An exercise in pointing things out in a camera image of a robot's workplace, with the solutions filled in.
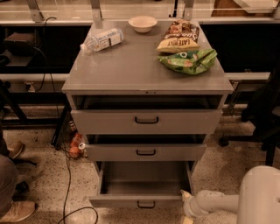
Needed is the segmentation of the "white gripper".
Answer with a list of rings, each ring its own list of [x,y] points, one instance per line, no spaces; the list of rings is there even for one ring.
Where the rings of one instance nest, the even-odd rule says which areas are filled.
[[[198,218],[200,216],[209,214],[209,212],[204,209],[204,196],[192,196],[185,190],[181,190],[180,192],[183,200],[183,210],[185,212],[185,215],[188,216],[183,216],[181,218],[180,224],[193,224],[193,219],[191,218]]]

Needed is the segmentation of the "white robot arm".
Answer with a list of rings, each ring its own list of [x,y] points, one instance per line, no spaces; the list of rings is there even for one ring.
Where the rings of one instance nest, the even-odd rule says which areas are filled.
[[[180,224],[193,224],[195,218],[216,211],[237,214],[236,224],[280,224],[280,170],[259,165],[242,179],[236,195],[202,190],[195,196],[181,191],[183,211]]]

